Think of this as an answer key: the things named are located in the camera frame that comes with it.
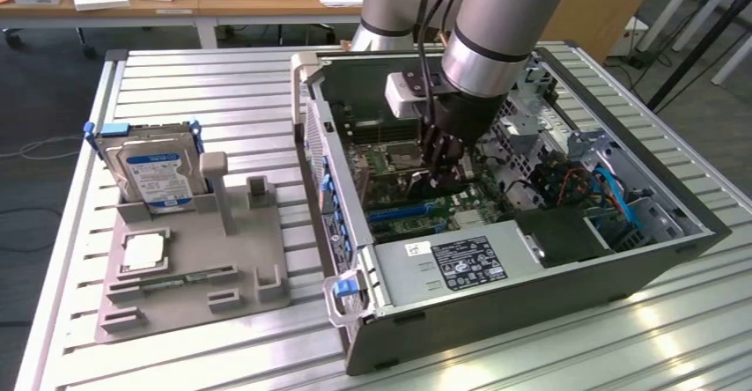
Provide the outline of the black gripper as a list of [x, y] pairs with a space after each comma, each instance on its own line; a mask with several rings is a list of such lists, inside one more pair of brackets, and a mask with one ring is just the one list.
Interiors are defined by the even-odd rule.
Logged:
[[506, 97], [506, 93], [490, 98], [463, 92], [439, 94], [434, 100], [437, 138], [453, 139], [463, 146], [474, 145], [489, 131]]

